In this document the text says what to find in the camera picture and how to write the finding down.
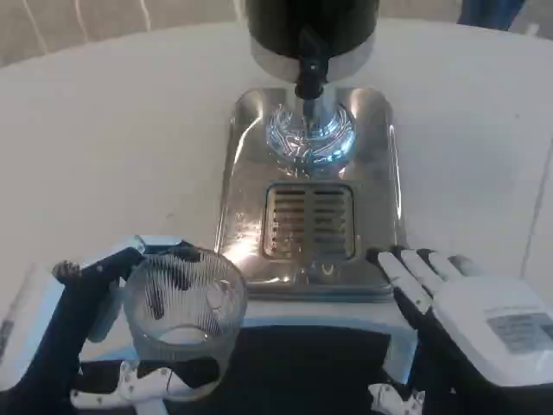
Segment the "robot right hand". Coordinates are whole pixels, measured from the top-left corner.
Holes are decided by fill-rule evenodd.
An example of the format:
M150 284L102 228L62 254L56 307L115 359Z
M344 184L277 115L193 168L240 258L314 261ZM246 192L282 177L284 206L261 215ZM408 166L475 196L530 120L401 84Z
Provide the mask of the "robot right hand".
M552 412L552 307L523 279L430 249L370 248L365 258L442 377L437 411Z

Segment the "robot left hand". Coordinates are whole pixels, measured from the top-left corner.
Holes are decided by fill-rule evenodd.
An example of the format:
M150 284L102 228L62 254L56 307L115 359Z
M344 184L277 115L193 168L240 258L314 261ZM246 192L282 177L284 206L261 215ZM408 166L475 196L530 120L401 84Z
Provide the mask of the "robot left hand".
M111 329L101 306L113 287L148 256L179 249L198 258L194 247L178 237L137 235L84 265L61 261L52 271L31 272L1 325L1 412L114 411L169 398L198 399L216 388L219 364L202 357L162 362L142 378L121 361L112 391L80 390L86 376L79 354L86 341Z

